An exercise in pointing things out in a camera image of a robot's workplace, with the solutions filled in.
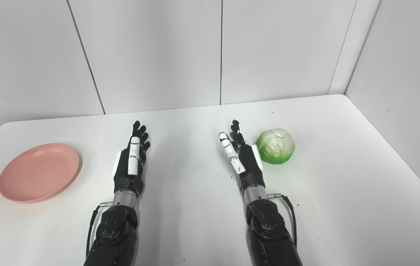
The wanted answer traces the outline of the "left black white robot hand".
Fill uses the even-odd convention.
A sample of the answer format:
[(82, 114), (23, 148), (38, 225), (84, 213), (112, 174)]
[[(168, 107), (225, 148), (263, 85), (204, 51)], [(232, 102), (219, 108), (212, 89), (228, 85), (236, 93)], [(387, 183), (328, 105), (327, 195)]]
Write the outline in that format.
[(137, 197), (141, 195), (144, 190), (144, 167), (150, 146), (146, 126), (139, 120), (135, 121), (128, 144), (119, 153), (114, 172), (114, 192), (130, 191)]

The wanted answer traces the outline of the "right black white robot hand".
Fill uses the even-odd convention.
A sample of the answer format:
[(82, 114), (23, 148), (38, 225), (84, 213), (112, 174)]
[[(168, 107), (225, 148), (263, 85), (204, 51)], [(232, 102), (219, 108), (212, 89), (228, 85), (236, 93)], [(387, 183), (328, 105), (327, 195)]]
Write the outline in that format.
[(249, 187), (266, 187), (257, 148), (245, 141), (239, 121), (233, 120), (231, 133), (221, 132), (219, 139), (238, 175), (239, 190), (244, 192)]

